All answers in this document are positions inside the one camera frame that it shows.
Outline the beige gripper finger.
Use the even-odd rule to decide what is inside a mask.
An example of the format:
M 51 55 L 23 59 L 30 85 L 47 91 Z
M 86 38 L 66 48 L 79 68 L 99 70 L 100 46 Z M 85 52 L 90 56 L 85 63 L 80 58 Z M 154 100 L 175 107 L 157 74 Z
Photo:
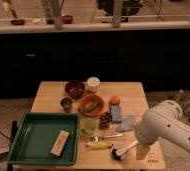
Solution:
M 150 150 L 150 146 L 147 144 L 138 144 L 136 146 L 136 159 L 143 160 Z

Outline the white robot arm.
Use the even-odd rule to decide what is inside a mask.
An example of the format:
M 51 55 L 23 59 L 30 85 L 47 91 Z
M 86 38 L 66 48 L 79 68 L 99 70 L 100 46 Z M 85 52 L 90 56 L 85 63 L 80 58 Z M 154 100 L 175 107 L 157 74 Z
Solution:
M 181 106 L 165 100 L 147 110 L 135 127 L 135 137 L 140 144 L 152 145 L 159 137 L 170 141 L 190 153 L 190 126 L 180 121 Z

